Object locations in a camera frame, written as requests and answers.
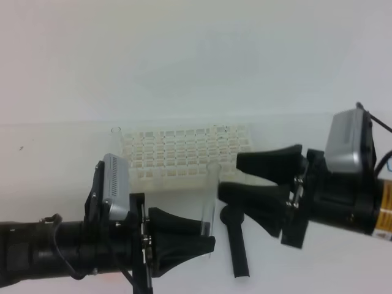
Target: white table surface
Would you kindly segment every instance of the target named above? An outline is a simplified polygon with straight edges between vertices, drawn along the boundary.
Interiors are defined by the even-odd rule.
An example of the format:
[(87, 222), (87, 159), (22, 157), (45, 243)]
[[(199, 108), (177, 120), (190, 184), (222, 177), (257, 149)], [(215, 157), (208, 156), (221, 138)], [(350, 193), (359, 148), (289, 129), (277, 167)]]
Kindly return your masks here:
[[(324, 149), (331, 115), (282, 115), (238, 118), (249, 121), (259, 150), (302, 143)], [(113, 126), (156, 125), (158, 122), (73, 123), (0, 127), (0, 221), (35, 222), (60, 213), (65, 221), (81, 220), (94, 167), (115, 152)], [(167, 124), (178, 124), (171, 121)], [(392, 135), (374, 128), (379, 157), (392, 146)], [(384, 178), (391, 177), (383, 171)], [(194, 197), (147, 199), (181, 215)], [(218, 203), (218, 211), (224, 206)], [(310, 223), (302, 250), (280, 245), (246, 217), (243, 235), (250, 278), (235, 279), (225, 226), (215, 224), (216, 248), (211, 258), (196, 258), (153, 280), (155, 293), (389, 293), (392, 243)], [(0, 293), (131, 293), (120, 274), (23, 281)]]

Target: clear test tube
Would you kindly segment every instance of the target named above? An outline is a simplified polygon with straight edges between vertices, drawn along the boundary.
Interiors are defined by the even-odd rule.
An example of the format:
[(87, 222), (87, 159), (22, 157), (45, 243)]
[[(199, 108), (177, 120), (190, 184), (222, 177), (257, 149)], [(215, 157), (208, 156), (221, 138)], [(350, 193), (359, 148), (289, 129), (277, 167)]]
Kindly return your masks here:
[(214, 228), (214, 218), (216, 209), (216, 200), (219, 185), (219, 175), (221, 165), (218, 161), (211, 161), (207, 164), (207, 175), (205, 180), (205, 192), (203, 193), (203, 210), (202, 210), (202, 236), (212, 236)]

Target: white wall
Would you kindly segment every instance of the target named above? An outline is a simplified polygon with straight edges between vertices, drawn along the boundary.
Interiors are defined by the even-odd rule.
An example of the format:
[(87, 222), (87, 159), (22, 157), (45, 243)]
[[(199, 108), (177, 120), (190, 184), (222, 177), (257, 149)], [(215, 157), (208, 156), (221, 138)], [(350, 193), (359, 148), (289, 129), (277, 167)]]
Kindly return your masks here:
[(390, 0), (1, 0), (0, 124), (392, 106)]

